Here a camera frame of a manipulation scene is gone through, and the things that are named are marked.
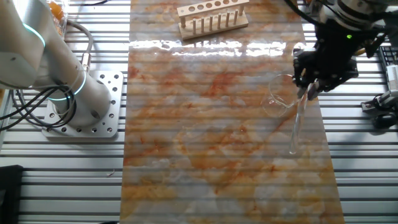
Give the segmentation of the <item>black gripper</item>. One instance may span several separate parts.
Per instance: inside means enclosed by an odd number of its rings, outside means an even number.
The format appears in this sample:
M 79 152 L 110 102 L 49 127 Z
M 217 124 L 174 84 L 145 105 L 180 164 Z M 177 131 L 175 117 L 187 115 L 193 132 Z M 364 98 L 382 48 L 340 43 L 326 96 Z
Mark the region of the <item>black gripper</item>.
M 337 23 L 316 26 L 315 34 L 315 53 L 313 49 L 293 51 L 293 83 L 298 87 L 297 96 L 303 97 L 313 83 L 307 93 L 309 100 L 314 100 L 321 92 L 334 90 L 349 79 L 357 78 L 357 63 L 352 56 L 365 41 L 377 36 L 373 30 L 350 30 Z M 314 72 L 314 67 L 320 72 L 319 75 Z

